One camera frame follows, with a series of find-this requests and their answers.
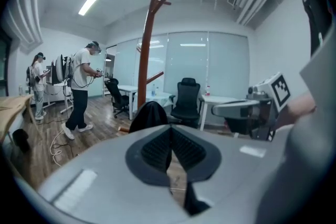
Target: black pants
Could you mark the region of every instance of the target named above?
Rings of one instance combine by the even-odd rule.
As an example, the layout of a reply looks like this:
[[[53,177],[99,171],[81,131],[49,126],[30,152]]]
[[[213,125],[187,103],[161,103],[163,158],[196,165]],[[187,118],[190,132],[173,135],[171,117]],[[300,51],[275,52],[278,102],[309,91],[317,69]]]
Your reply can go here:
[[[73,131],[76,126],[78,126],[79,129],[86,127],[84,112],[88,106],[88,91],[72,90],[72,95],[74,110],[65,126]]]

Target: white t-shirt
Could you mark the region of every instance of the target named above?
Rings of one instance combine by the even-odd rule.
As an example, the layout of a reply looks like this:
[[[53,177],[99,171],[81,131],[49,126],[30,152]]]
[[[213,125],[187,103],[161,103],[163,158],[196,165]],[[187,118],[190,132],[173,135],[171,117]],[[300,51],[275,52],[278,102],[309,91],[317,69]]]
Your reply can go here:
[[[43,78],[41,78],[42,75],[43,75],[43,66],[40,62],[36,61],[33,65],[33,76],[34,79],[35,77],[39,77],[40,81],[39,82],[35,81],[35,86],[33,87],[33,91],[35,92],[41,92],[44,90]]]
[[[90,52],[88,49],[84,48],[79,50],[73,57],[73,78],[71,82],[71,88],[74,90],[87,91],[87,73],[83,70],[81,66],[82,63],[90,63]]]

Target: white cable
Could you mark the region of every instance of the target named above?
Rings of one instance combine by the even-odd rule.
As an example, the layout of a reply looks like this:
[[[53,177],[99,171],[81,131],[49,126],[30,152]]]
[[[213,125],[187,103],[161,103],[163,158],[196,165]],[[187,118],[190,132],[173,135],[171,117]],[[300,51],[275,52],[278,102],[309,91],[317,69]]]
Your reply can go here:
[[[63,130],[60,131],[60,132],[55,136],[55,138],[54,138],[54,140],[52,141],[52,143],[51,143],[51,145],[50,145],[50,148],[49,148],[50,154],[53,156],[52,158],[53,158],[54,162],[55,162],[59,167],[61,167],[61,166],[60,166],[60,164],[55,160],[55,156],[61,154],[62,151],[56,151],[56,153],[52,153],[52,152],[51,152],[51,147],[52,147],[52,145],[54,144],[55,139],[59,136],[59,134],[60,134],[61,132],[63,132]]]

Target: woman with long hair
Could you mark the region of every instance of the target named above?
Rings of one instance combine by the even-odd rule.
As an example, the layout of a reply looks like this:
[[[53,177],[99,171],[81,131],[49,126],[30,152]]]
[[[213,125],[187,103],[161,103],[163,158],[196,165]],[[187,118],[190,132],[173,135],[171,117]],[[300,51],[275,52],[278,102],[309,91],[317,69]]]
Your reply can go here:
[[[31,63],[32,72],[35,79],[33,91],[36,106],[35,119],[37,120],[43,120],[44,116],[47,114],[47,112],[43,110],[43,78],[48,75],[49,71],[43,72],[43,66],[41,64],[45,59],[46,58],[43,56],[43,53],[39,52],[37,55],[34,56],[33,62]]]

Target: white label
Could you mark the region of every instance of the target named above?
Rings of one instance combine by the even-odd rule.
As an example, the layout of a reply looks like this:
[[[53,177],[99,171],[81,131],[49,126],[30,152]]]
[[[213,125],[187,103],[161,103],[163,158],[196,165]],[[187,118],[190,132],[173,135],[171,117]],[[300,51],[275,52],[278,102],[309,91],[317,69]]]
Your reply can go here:
[[[239,149],[240,152],[252,155],[255,157],[263,158],[264,155],[266,154],[266,149],[265,148],[257,148],[257,147],[250,147],[250,146],[242,146]]]

